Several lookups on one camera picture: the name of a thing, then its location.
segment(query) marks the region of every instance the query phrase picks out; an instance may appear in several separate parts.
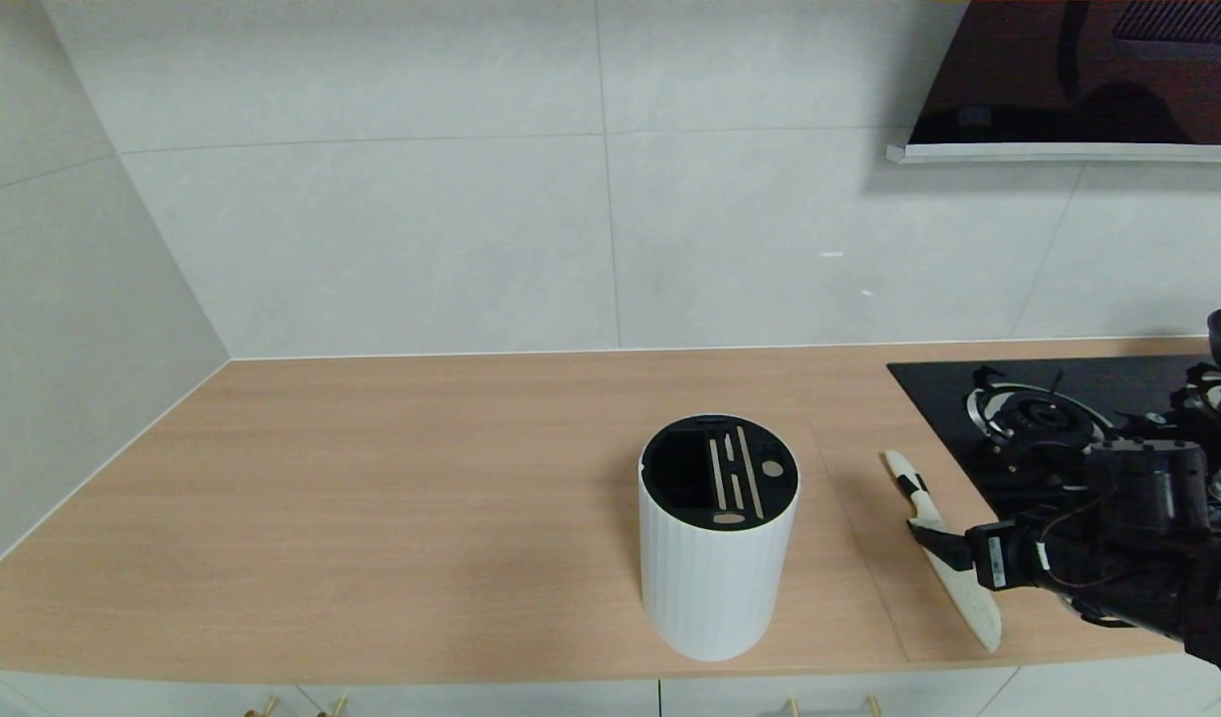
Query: black stovetop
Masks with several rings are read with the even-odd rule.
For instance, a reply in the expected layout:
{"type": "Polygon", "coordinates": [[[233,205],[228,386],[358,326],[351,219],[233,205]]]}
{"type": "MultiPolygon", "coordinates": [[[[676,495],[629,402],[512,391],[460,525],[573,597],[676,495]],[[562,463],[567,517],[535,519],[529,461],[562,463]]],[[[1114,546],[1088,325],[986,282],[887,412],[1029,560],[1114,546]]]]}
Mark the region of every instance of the black stovetop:
{"type": "Polygon", "coordinates": [[[1001,519],[1027,509],[1031,496],[1042,490],[1048,489],[1051,500],[1065,493],[1061,479],[1053,475],[1056,469],[1015,459],[1011,445],[998,448],[996,441],[984,435],[967,408],[979,381],[1029,385],[1037,390],[1024,392],[1029,396],[1054,390],[1057,402],[1070,399],[1067,403],[1089,409],[1072,409],[1079,417],[1096,413],[1105,418],[1112,437],[1193,440],[1208,453],[1208,473],[1212,475],[1221,468],[1221,428],[1189,404],[1183,407],[1181,399],[1189,376],[1203,370],[1215,370],[1208,355],[889,364],[889,373],[1001,519]]]}

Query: stove burner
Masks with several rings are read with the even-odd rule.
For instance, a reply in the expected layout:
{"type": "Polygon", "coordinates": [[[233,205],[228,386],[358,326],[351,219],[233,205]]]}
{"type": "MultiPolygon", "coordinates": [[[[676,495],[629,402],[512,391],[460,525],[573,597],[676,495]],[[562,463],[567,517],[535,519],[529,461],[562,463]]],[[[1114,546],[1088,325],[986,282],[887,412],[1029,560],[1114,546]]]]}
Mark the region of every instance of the stove burner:
{"type": "Polygon", "coordinates": [[[1083,457],[1089,445],[1116,435],[1115,426],[1083,403],[1053,387],[993,382],[994,369],[974,373],[974,390],[965,399],[974,426],[1010,471],[1056,469],[1083,457]]]}
{"type": "Polygon", "coordinates": [[[1198,364],[1186,373],[1186,387],[1177,391],[1175,408],[1193,408],[1221,426],[1221,369],[1198,364]]]}
{"type": "Polygon", "coordinates": [[[1046,387],[991,382],[993,369],[974,375],[976,387],[965,407],[983,435],[998,445],[1031,440],[1035,434],[1061,436],[1083,448],[1106,440],[1115,426],[1083,403],[1046,387]]]}

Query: cable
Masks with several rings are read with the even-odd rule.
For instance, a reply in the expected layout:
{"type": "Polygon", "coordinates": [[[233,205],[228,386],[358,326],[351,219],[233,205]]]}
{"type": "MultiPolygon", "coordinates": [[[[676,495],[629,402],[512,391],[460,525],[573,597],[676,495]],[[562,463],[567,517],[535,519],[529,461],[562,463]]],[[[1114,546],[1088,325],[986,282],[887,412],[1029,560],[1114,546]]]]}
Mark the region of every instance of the cable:
{"type": "Polygon", "coordinates": [[[1044,530],[1040,531],[1039,539],[1037,539],[1037,541],[1034,541],[1034,548],[1037,548],[1039,551],[1040,563],[1043,563],[1043,566],[1044,566],[1044,572],[1048,573],[1049,577],[1051,577],[1053,580],[1056,581],[1059,585],[1068,586],[1068,589],[1092,589],[1092,586],[1103,585],[1104,583],[1109,583],[1111,580],[1116,580],[1116,579],[1123,578],[1125,575],[1127,575],[1129,573],[1128,570],[1126,570],[1126,572],[1121,572],[1121,573],[1115,573],[1112,575],[1106,575],[1105,578],[1101,578],[1101,579],[1098,579],[1098,580],[1092,580],[1092,581],[1088,581],[1088,583],[1070,583],[1070,581],[1062,580],[1060,577],[1055,575],[1053,573],[1053,567],[1049,566],[1049,555],[1048,555],[1048,552],[1044,548],[1044,539],[1045,539],[1045,536],[1049,535],[1049,531],[1053,530],[1053,526],[1057,525],[1057,523],[1061,523],[1061,522],[1063,522],[1063,520],[1066,520],[1068,518],[1078,515],[1079,513],[1083,513],[1085,509],[1096,507],[1096,504],[1101,503],[1101,500],[1103,498],[1099,496],[1098,498],[1090,500],[1088,503],[1081,504],[1079,508],[1070,509],[1070,512],[1062,513],[1061,515],[1057,515],[1056,518],[1049,520],[1049,525],[1044,525],[1044,530]]]}

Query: knife handle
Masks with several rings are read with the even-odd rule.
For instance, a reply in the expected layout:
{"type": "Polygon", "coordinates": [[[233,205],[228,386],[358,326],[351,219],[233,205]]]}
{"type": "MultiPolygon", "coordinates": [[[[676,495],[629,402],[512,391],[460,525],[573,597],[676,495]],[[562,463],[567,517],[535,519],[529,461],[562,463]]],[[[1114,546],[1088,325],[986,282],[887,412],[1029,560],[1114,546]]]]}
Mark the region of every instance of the knife handle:
{"type": "Polygon", "coordinates": [[[897,451],[885,451],[884,459],[885,463],[889,463],[889,471],[894,474],[899,493],[915,504],[916,518],[941,520],[938,506],[933,503],[933,498],[929,498],[929,487],[926,485],[924,478],[921,478],[921,474],[911,467],[911,460],[907,460],[897,451]]]}

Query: gas stove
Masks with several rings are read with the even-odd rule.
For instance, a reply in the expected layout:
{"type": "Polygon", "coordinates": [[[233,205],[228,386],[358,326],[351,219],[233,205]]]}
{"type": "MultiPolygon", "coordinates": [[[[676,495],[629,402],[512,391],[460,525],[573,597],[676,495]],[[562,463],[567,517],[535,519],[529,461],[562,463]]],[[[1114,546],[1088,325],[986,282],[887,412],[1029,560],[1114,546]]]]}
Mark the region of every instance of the gas stove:
{"type": "Polygon", "coordinates": [[[1171,440],[1204,449],[1210,514],[1221,526],[1221,370],[1208,355],[890,364],[889,371],[1001,520],[1081,498],[1092,445],[1171,440]]]}

